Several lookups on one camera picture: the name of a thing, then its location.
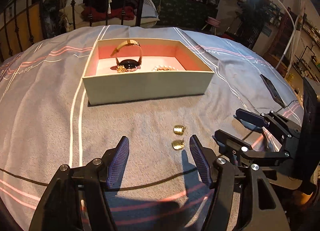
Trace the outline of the gold earring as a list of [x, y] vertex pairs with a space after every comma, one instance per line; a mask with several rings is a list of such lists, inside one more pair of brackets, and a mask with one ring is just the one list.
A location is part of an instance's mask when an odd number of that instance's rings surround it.
[[182, 136], [182, 135], [184, 135], [184, 132], [185, 132], [185, 126], [183, 126], [183, 125], [175, 125], [174, 126], [174, 134], [175, 135]]
[[174, 140], [171, 143], [171, 146], [174, 150], [178, 151], [178, 150], [182, 150], [185, 147], [185, 142], [183, 139], [178, 139], [178, 140]]

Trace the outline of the black phone on bed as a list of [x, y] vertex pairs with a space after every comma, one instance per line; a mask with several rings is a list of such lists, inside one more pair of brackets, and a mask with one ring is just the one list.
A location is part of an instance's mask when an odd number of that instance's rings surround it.
[[282, 108], [285, 108], [285, 104], [280, 96], [280, 94], [278, 93], [278, 91], [276, 90], [276, 88], [274, 87], [272, 81], [270, 79], [268, 79], [267, 77], [265, 77], [264, 75], [260, 75], [262, 81], [264, 82], [266, 88], [268, 89], [269, 93], [272, 96], [272, 99], [279, 104]]

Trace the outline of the grey striped bed sheet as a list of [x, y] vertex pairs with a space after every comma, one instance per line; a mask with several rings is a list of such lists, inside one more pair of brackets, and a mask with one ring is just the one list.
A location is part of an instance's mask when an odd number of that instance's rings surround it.
[[[89, 106], [82, 74], [99, 40], [150, 37], [179, 40], [214, 71], [204, 95]], [[285, 108], [260, 75], [270, 79]], [[238, 43], [179, 28], [83, 28], [44, 40], [1, 65], [1, 199], [28, 230], [47, 184], [61, 164], [87, 164], [130, 141], [116, 191], [107, 193], [119, 230], [200, 230], [212, 191], [200, 180], [188, 148], [176, 151], [175, 125], [184, 139], [197, 135], [218, 147], [224, 130], [264, 147], [270, 135], [252, 133], [234, 117], [238, 108], [279, 112], [301, 124], [303, 108], [292, 88], [259, 55]]]

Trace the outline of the pale open cardboard box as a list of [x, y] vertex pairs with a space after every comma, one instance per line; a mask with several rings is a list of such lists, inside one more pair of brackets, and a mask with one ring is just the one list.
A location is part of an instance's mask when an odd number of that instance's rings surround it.
[[[117, 73], [110, 57], [125, 40], [136, 40], [143, 52], [139, 70]], [[93, 47], [82, 80], [92, 106], [204, 94], [214, 72], [181, 41], [107, 39]]]

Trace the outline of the pink small stool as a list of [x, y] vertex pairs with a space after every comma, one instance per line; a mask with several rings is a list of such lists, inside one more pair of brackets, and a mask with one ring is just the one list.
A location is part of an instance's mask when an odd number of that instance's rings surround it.
[[213, 33], [216, 36], [216, 29], [220, 27], [220, 23], [221, 22], [219, 20], [208, 16], [208, 18], [206, 20], [206, 24], [204, 25], [204, 27], [201, 30], [204, 31], [204, 29], [207, 26], [211, 26], [213, 28]]

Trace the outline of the red cloth on chair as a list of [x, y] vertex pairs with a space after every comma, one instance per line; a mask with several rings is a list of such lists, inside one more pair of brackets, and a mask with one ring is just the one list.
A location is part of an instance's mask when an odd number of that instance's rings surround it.
[[[134, 20], [135, 18], [135, 12], [132, 7], [125, 7], [124, 8], [124, 17], [123, 20]], [[108, 14], [107, 12], [100, 13], [93, 7], [85, 7], [84, 10], [81, 12], [81, 16], [84, 20], [89, 21], [89, 15], [92, 16], [93, 22], [99, 22], [104, 21], [106, 18], [108, 20], [112, 18], [119, 18], [122, 19], [122, 9], [111, 9], [111, 13]]]

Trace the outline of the white wicker hanging chair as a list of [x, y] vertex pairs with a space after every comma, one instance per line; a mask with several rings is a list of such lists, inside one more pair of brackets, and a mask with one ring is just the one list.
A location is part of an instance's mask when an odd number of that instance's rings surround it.
[[[89, 21], [86, 21], [81, 16], [81, 12], [85, 7], [93, 7], [98, 12], [108, 14], [111, 13], [111, 9], [122, 9], [122, 19], [112, 18], [104, 21], [93, 22], [92, 16], [89, 15]], [[132, 7], [135, 12], [134, 20], [123, 20], [124, 8]], [[121, 25], [134, 27], [136, 25], [136, 17], [138, 13], [139, 0], [111, 0], [110, 3], [107, 0], [67, 0], [66, 6], [59, 10], [60, 21], [66, 26], [67, 31], [71, 31], [75, 28], [81, 27], [95, 27], [102, 25]]]

